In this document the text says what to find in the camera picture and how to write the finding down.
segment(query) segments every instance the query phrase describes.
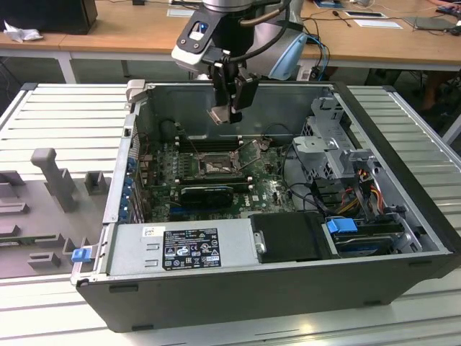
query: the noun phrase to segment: power supply label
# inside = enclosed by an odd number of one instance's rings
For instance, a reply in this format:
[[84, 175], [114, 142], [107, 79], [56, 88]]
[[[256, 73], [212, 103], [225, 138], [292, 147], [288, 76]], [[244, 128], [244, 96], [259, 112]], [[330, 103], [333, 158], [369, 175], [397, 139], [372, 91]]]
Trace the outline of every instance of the power supply label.
[[218, 230], [165, 231], [162, 265], [165, 270], [220, 267]]

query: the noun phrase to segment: desktop computer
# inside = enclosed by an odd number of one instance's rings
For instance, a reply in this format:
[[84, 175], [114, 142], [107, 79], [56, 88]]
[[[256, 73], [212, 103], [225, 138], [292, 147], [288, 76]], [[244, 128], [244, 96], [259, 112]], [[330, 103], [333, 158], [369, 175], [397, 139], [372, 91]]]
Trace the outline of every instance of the desktop computer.
[[94, 0], [0, 1], [0, 28], [4, 21], [22, 29], [85, 35], [96, 21]]

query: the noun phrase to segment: wooden table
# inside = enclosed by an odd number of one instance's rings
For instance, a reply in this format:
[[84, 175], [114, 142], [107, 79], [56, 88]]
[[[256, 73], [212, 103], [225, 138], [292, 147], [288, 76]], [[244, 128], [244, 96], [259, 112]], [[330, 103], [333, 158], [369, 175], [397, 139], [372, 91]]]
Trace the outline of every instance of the wooden table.
[[[392, 12], [378, 4], [408, 13]], [[372, 9], [389, 17], [435, 16], [434, 9], [414, 12], [428, 7], [432, 4], [426, 0], [376, 0]], [[68, 83], [76, 82], [72, 59], [171, 61], [171, 50], [188, 21], [184, 17], [167, 17], [171, 8], [167, 3], [133, 6], [131, 1], [114, 4], [99, 0], [97, 22], [88, 35], [45, 33], [43, 41], [22, 44], [0, 35], [0, 56], [56, 58]], [[461, 37], [413, 31], [402, 19], [393, 21], [403, 29], [359, 27], [353, 20], [348, 21], [352, 26], [349, 28], [341, 20], [322, 20], [336, 19], [331, 11], [318, 14], [322, 11], [325, 10], [306, 2], [303, 16], [319, 19], [322, 42], [331, 51], [330, 66], [441, 71], [461, 67]], [[444, 18], [455, 21], [450, 16]], [[312, 20], [306, 21], [306, 25], [315, 32]], [[302, 64], [308, 66], [318, 57], [316, 46], [306, 46]]]

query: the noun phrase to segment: green circuit board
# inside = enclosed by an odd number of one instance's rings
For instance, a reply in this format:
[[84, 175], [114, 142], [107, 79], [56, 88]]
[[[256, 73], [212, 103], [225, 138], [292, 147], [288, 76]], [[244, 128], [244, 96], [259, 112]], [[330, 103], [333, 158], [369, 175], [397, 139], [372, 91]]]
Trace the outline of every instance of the green circuit board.
[[[283, 186], [279, 174], [283, 157], [276, 147], [261, 150], [260, 140], [245, 142], [239, 150], [232, 152], [180, 152], [177, 146], [165, 143], [153, 155], [151, 173], [145, 188], [151, 204], [150, 222], [197, 221], [229, 218], [247, 218], [252, 213], [278, 213], [295, 211], [295, 206]], [[232, 206], [229, 208], [187, 210], [181, 205], [179, 196], [187, 179], [212, 177], [204, 184], [221, 185], [220, 178], [226, 178], [228, 168], [216, 164], [200, 163], [200, 160], [222, 159], [223, 164], [239, 167], [233, 176], [251, 177], [251, 189], [240, 192], [235, 189]]]

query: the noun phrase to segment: blue release tab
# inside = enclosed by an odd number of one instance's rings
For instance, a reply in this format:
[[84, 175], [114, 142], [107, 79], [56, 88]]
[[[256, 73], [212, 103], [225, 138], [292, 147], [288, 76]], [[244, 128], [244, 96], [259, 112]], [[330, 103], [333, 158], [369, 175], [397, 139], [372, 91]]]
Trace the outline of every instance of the blue release tab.
[[326, 226], [330, 233], [357, 232], [357, 225], [351, 218], [334, 218]]
[[75, 249], [72, 252], [72, 262], [91, 262], [91, 250], [90, 249]]

